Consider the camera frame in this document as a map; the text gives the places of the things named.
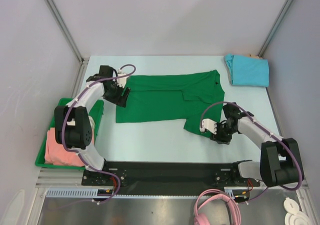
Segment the green t shirt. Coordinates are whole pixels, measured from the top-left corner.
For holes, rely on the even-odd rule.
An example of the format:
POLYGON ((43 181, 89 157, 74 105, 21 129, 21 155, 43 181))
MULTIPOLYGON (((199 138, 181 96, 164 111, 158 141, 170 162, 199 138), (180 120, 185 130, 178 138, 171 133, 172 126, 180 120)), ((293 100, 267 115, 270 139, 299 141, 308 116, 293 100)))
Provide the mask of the green t shirt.
POLYGON ((184 120, 184 130, 209 138, 200 131, 201 118, 220 122, 225 92, 217 70, 180 75, 133 75, 126 107, 117 107, 115 121, 144 123, 184 120))

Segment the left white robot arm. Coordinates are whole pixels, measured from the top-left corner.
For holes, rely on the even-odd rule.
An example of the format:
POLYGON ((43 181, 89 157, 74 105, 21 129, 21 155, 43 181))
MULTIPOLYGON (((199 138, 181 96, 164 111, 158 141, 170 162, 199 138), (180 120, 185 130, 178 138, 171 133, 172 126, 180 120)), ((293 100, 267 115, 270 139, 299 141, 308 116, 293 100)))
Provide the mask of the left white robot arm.
POLYGON ((93 179, 100 185, 110 181, 111 173, 104 169, 106 160, 98 153, 92 141, 94 132, 89 112, 99 99, 126 107, 131 91, 126 83, 135 71, 133 64, 123 65, 118 70, 101 65, 99 72, 86 80, 84 89, 72 101, 59 105, 54 110, 56 142, 65 151, 76 154, 84 163, 85 169, 94 172, 93 179))

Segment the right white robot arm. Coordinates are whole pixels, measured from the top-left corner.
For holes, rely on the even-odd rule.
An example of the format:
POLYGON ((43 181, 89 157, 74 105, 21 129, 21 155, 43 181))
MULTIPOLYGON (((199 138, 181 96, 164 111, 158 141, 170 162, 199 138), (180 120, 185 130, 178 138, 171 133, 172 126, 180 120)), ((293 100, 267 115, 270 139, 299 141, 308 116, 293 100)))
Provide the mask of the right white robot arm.
POLYGON ((259 161, 236 162, 236 170, 230 173, 231 181, 242 186, 252 178, 262 181, 268 188, 279 186, 289 191, 299 189, 304 180, 304 171, 298 142, 274 134, 251 112, 235 102, 225 102, 222 110, 225 120, 216 122, 203 118, 200 130, 210 132, 211 140, 226 145, 234 134, 241 134, 260 149, 259 161))

